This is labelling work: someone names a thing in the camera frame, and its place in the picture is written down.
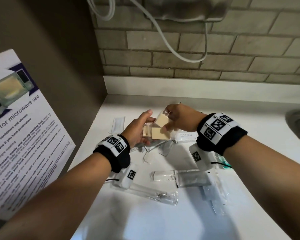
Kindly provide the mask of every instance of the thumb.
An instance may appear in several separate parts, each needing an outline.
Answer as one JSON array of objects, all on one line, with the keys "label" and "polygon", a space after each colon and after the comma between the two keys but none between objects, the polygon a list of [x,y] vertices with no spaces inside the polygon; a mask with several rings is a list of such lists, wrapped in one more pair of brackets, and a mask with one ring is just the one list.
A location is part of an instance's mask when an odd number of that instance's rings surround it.
[{"label": "thumb", "polygon": [[151,109],[143,112],[142,114],[140,114],[139,116],[139,123],[144,124],[147,120],[147,118],[149,118],[150,116],[152,116],[153,111]]},{"label": "thumb", "polygon": [[170,121],[169,123],[165,124],[162,127],[163,133],[165,133],[167,131],[172,131],[173,129],[176,129],[176,123],[175,123],[175,121]]}]

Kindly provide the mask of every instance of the white cord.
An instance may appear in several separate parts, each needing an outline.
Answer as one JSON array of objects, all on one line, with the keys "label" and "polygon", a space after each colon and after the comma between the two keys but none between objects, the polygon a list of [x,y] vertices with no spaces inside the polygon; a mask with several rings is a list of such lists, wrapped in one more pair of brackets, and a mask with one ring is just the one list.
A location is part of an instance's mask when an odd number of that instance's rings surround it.
[{"label": "white cord", "polygon": [[[168,47],[168,49],[176,56],[178,57],[179,59],[183,60],[183,61],[186,61],[186,62],[190,62],[190,63],[197,63],[197,62],[200,62],[200,61],[203,61],[207,55],[208,55],[208,51],[207,51],[207,48],[208,48],[208,40],[207,40],[207,36],[208,36],[208,26],[207,26],[207,23],[205,22],[205,30],[204,30],[204,33],[205,33],[205,53],[204,53],[204,56],[202,58],[200,58],[199,60],[190,60],[190,59],[187,59],[187,58],[184,58],[183,56],[180,56],[178,54],[178,52],[176,52],[172,47],[171,45],[168,43],[166,37],[164,37],[164,34],[162,33],[161,31],[161,28],[160,26],[158,25],[157,21],[154,19],[154,17],[142,6],[140,5],[136,0],[129,0],[131,1],[133,4],[135,4],[151,21],[152,23],[154,24],[154,26],[157,28],[157,31],[158,33],[160,34],[160,36],[162,37],[165,45]],[[116,1],[115,0],[109,0],[109,11],[108,11],[108,14],[106,16],[101,16],[100,13],[97,11],[96,9],[96,5],[94,4],[94,1],[93,0],[87,0],[90,8],[92,9],[92,11],[96,14],[96,16],[98,18],[100,18],[101,20],[104,20],[104,21],[109,21],[110,19],[112,19],[113,15],[115,14],[115,9],[116,9]]]}]

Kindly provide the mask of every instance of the beige soap bar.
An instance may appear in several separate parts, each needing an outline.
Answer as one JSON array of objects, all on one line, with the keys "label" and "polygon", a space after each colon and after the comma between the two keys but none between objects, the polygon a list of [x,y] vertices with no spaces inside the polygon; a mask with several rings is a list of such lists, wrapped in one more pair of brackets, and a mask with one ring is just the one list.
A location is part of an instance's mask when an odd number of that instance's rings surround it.
[{"label": "beige soap bar", "polygon": [[155,140],[169,140],[170,133],[161,133],[161,128],[151,128],[152,139]]},{"label": "beige soap bar", "polygon": [[151,127],[148,125],[143,126],[143,136],[151,137]]},{"label": "beige soap bar", "polygon": [[160,113],[154,123],[160,127],[163,127],[165,124],[168,124],[168,122],[170,121],[171,119],[169,119],[168,116],[164,115],[163,113]]}]

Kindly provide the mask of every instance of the person's right hand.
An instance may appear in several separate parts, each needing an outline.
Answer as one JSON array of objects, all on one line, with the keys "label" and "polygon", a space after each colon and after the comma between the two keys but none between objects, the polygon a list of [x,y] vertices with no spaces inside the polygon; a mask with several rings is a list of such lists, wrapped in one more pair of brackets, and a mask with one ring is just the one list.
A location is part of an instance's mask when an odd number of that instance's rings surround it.
[{"label": "person's right hand", "polygon": [[172,121],[162,127],[164,132],[177,129],[194,132],[200,121],[207,116],[184,104],[169,104],[166,110],[170,112],[168,117]]}]

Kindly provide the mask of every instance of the brick wall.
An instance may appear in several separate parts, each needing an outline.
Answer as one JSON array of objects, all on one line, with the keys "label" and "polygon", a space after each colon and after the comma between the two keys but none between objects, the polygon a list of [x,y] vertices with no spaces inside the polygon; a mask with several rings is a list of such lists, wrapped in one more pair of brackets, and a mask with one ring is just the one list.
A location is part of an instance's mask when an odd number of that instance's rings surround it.
[{"label": "brick wall", "polygon": [[[300,84],[300,0],[233,0],[225,19],[209,24],[200,63],[176,58],[137,7],[116,1],[112,20],[92,14],[106,75]],[[106,13],[107,2],[96,0],[98,9]],[[180,54],[202,56],[203,23],[158,23]]]}]

